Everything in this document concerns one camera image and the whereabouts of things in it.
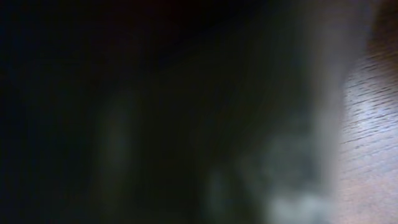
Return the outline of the white tissue multipack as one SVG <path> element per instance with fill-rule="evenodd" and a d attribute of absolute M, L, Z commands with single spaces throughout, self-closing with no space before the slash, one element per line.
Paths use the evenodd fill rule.
<path fill-rule="evenodd" d="M 376 1 L 253 1 L 123 53 L 95 223 L 329 223 L 343 85 Z"/>

